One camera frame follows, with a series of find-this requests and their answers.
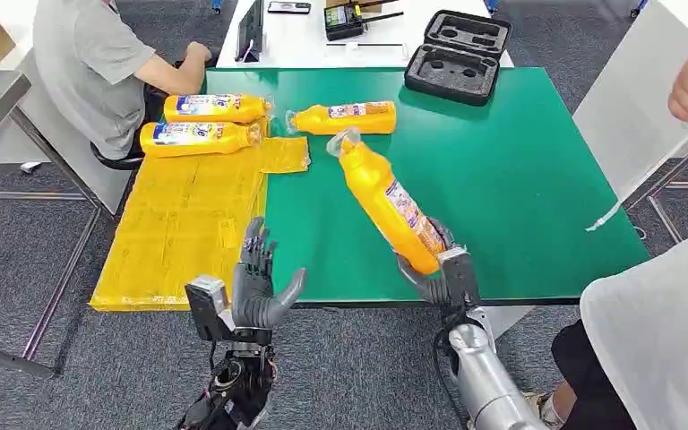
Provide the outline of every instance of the yellow plastic sheet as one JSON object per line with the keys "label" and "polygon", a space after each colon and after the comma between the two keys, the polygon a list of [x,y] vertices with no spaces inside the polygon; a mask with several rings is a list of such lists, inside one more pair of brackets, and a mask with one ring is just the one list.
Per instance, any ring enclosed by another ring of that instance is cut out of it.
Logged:
{"label": "yellow plastic sheet", "polygon": [[306,137],[270,137],[262,140],[260,170],[263,173],[306,172],[310,151]]}
{"label": "yellow plastic sheet", "polygon": [[246,226],[265,213],[265,172],[304,171],[309,162],[304,137],[228,155],[145,159],[90,305],[188,310],[184,285],[203,273],[230,293]]}

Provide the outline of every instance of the bottle nozzle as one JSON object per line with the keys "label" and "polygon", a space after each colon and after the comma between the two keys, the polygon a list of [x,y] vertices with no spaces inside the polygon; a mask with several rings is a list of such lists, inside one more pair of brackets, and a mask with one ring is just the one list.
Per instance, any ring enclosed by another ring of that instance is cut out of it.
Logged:
{"label": "bottle nozzle", "polygon": [[254,123],[246,128],[246,141],[249,146],[260,146],[262,143],[262,128],[259,124]]}
{"label": "bottle nozzle", "polygon": [[262,108],[269,120],[275,117],[275,100],[272,96],[262,98]]}
{"label": "bottle nozzle", "polygon": [[299,127],[297,127],[297,112],[293,110],[286,111],[286,131],[289,134],[299,133]]}
{"label": "bottle nozzle", "polygon": [[331,137],[325,145],[325,150],[334,157],[339,157],[343,151],[348,151],[360,141],[360,131],[356,127],[345,128]]}

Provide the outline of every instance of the white cloth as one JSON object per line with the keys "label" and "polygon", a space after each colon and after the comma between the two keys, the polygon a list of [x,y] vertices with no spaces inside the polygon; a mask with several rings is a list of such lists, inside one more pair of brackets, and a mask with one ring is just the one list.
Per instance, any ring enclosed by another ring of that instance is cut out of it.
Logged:
{"label": "white cloth", "polygon": [[584,291],[581,317],[639,430],[688,429],[688,239]]}

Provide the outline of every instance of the green tabletop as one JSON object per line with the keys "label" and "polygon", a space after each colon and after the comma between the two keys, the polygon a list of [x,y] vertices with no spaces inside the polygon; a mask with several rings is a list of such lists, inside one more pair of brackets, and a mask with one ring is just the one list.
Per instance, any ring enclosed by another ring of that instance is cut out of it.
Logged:
{"label": "green tabletop", "polygon": [[[287,109],[394,100],[394,134],[363,140],[467,246],[489,304],[573,300],[592,280],[648,258],[623,211],[584,231],[615,196],[543,69],[503,69],[485,107],[408,90],[401,69],[210,70],[207,92],[273,97],[274,135],[286,135]],[[275,288],[306,266],[302,302],[418,300],[325,151],[328,139],[310,136],[309,171],[269,176]]]}

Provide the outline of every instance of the yellow plastic bottle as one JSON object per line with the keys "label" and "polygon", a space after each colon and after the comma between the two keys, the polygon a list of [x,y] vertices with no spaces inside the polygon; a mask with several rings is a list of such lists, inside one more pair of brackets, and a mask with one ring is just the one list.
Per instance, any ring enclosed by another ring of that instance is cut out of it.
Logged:
{"label": "yellow plastic bottle", "polygon": [[258,124],[148,123],[141,129],[141,148],[152,157],[229,154],[260,142],[262,132]]}
{"label": "yellow plastic bottle", "polygon": [[251,123],[266,116],[272,104],[248,94],[170,96],[165,100],[164,114],[169,123],[178,121],[227,121]]}
{"label": "yellow plastic bottle", "polygon": [[397,108],[392,101],[371,101],[340,106],[314,105],[302,112],[286,113],[289,133],[336,134],[356,127],[364,134],[389,134],[397,126]]}
{"label": "yellow plastic bottle", "polygon": [[446,245],[391,172],[389,160],[370,150],[357,129],[334,136],[326,150],[339,158],[349,190],[394,251],[425,275],[439,270]]}

